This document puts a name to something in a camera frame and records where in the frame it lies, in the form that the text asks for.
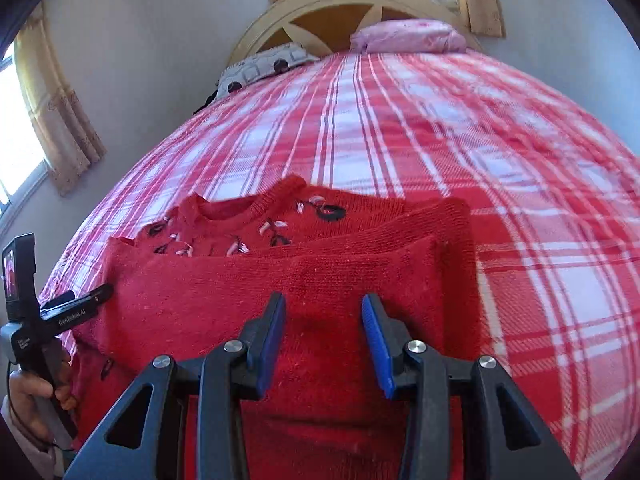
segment metal screw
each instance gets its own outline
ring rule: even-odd
[[[154,359],[154,368],[167,368],[171,364],[171,358],[168,355],[159,355]]]
[[[491,357],[490,355],[480,356],[478,359],[480,366],[482,368],[495,368],[498,364],[498,361],[495,360],[495,357]]]
[[[232,339],[231,341],[227,341],[225,343],[225,352],[239,352],[242,350],[242,341],[238,341],[238,339]]]
[[[417,339],[414,339],[413,341],[409,341],[406,344],[406,349],[409,352],[413,352],[414,354],[421,354],[423,352],[426,352],[427,345],[425,345],[422,341],[418,341]]]

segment person's hand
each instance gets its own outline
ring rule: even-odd
[[[62,342],[59,339],[56,339],[56,341],[56,344],[62,346]],[[18,370],[12,372],[9,377],[9,392],[11,393],[11,402],[14,408],[10,410],[12,421],[15,427],[32,444],[41,449],[44,444],[53,442],[53,436],[40,417],[33,397],[38,396],[49,399],[55,394],[60,401],[62,409],[65,411],[72,410],[78,405],[76,398],[71,395],[71,386],[69,385],[71,380],[71,366],[69,365],[71,355],[65,348],[62,349],[62,353],[63,362],[60,365],[58,379],[63,385],[57,387],[55,392],[51,384],[30,372]]]

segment white sleeve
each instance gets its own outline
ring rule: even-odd
[[[20,446],[20,449],[38,474],[42,476],[44,480],[53,480],[56,467],[56,454],[54,449],[51,448],[49,451],[40,451],[15,427],[9,412],[9,399],[7,397],[5,397],[4,402],[2,402],[2,418],[4,418],[18,446]]]

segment wall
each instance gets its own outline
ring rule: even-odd
[[[606,0],[500,0],[491,56],[557,88],[640,153],[640,50]]]
[[[111,187],[204,104],[236,42],[268,6],[267,0],[45,2],[63,73],[108,153],[67,197],[46,180],[0,240],[1,248],[17,235],[36,234],[38,290]]]

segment red and white plaid blanket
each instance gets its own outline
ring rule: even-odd
[[[485,351],[582,477],[608,474],[640,429],[640,164],[569,99],[481,54],[336,54],[211,105],[102,200],[42,299],[96,285],[108,237],[188,194],[253,194],[291,173],[466,200]]]

